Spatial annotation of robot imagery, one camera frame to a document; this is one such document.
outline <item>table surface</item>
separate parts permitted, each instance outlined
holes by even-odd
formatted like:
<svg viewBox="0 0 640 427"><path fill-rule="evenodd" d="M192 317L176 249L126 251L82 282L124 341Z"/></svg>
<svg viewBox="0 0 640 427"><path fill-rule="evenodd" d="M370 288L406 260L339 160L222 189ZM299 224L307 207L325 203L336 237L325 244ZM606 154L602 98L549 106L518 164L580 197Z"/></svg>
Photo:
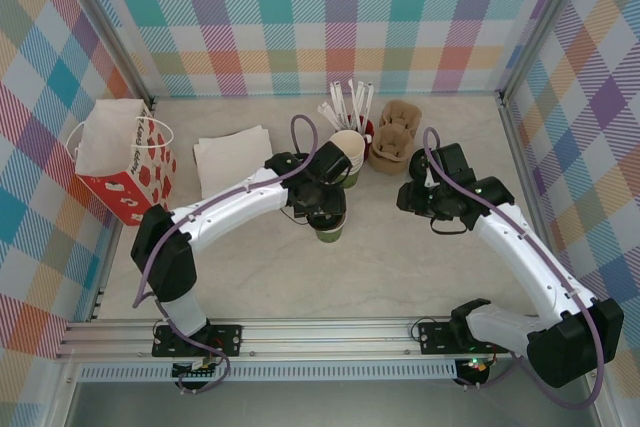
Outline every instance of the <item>table surface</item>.
<svg viewBox="0 0 640 427"><path fill-rule="evenodd" d="M377 96L374 123L394 97ZM402 96L419 106L422 123L444 145L458 142L478 178L498 177L526 211L500 116L492 96ZM170 207L200 200L193 145L200 137L228 135L257 124L268 128L274 152L291 151L289 122L309 115L320 142L333 129L316 108L328 96L161 100L157 118L175 132L178 159ZM301 148L310 145L300 122ZM408 174L388 176L365 163L358 183L347 190L348 221L340 240L319 242L308 226L270 212L240 226L196 256L196 295L210 317L304 318L449 315L451 309L483 297L509 310L533 307L507 266L473 232L438 236L427 219L400 211L396 197ZM132 309L140 273L129 252L136 228L124 227L99 317L157 318L152 302Z"/></svg>

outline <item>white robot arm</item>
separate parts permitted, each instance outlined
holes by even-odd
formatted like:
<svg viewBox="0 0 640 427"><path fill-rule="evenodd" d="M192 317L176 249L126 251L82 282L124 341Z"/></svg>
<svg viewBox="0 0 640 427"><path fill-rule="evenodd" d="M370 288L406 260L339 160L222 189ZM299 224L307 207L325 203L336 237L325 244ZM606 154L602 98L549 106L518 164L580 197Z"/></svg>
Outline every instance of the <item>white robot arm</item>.
<svg viewBox="0 0 640 427"><path fill-rule="evenodd" d="M346 199L336 179L351 167L348 157L327 142L305 168L306 158L306 154L276 154L254 175L209 199L173 212L160 206L145 212L131 257L144 274L154 246L173 230L153 260L147 281L182 334L196 336L206 344L210 330L193 291L195 252L245 222L285 206L293 207L294 217L305 217L314 228L319 222L337 224L342 220Z"/></svg>
<svg viewBox="0 0 640 427"><path fill-rule="evenodd" d="M476 179L459 144L438 146L429 154L438 165L429 169L422 151L417 164L429 172L410 171L415 180L400 188L398 207L431 218L432 229L435 221L460 219L465 231L475 231L502 257L538 314L525 316L485 299L472 300L451 312L449 327L461 350L474 340L498 345L528 358L549 385L565 385L597 364L579 299L594 321L604 361L612 360L624 318L618 304L598 300L565 270L528 225L506 187L494 177ZM429 173L437 185L425 186Z"/></svg>

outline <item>paper cup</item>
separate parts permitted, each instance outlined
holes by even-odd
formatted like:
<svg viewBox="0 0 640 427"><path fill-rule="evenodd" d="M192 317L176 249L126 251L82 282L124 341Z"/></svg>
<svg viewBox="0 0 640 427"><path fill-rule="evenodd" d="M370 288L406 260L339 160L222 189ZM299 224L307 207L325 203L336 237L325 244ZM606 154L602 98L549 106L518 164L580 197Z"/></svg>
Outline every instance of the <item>paper cup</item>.
<svg viewBox="0 0 640 427"><path fill-rule="evenodd" d="M316 222L309 222L315 231L318 239L324 243L331 244L340 238L342 235L342 228L344 227L345 222L347 221L346 212L343 214L341 219L337 219L334 225L328 224L324 219L318 219Z"/></svg>
<svg viewBox="0 0 640 427"><path fill-rule="evenodd" d="M342 185L343 189L350 189L351 187L356 185L356 183L358 182L358 176L359 175L360 175L360 169L358 169L358 171L355 174L349 174L348 177L346 177L344 175L339 176L338 180L336 180L336 183L341 183L342 182L341 185Z"/></svg>
<svg viewBox="0 0 640 427"><path fill-rule="evenodd" d="M349 189L356 185L358 174L364 163L365 140L355 130L341 130L333 134L329 140L342 150L351 162L351 170L345 170L336 181L342 182L342 187Z"/></svg>

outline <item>white napkin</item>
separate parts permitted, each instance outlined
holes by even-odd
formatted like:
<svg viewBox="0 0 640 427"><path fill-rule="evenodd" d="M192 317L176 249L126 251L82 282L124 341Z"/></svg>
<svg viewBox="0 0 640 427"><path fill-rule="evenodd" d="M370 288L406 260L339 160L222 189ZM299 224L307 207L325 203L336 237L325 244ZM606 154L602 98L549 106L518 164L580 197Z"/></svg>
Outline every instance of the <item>white napkin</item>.
<svg viewBox="0 0 640 427"><path fill-rule="evenodd" d="M254 174L273 155L269 131L261 125L193 146L202 198L222 192Z"/></svg>

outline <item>red paper bag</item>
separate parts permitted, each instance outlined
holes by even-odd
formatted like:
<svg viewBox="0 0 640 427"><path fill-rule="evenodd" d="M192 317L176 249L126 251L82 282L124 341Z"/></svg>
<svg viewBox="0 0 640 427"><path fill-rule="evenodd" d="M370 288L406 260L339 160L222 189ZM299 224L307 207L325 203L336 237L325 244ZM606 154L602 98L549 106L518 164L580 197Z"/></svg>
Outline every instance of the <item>red paper bag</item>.
<svg viewBox="0 0 640 427"><path fill-rule="evenodd" d="M177 168L169 148L173 132L151 118L144 102L98 100L83 124L72 156L75 171L109 210L125 225L139 225L152 205L168 209ZM169 140L160 125L170 133Z"/></svg>

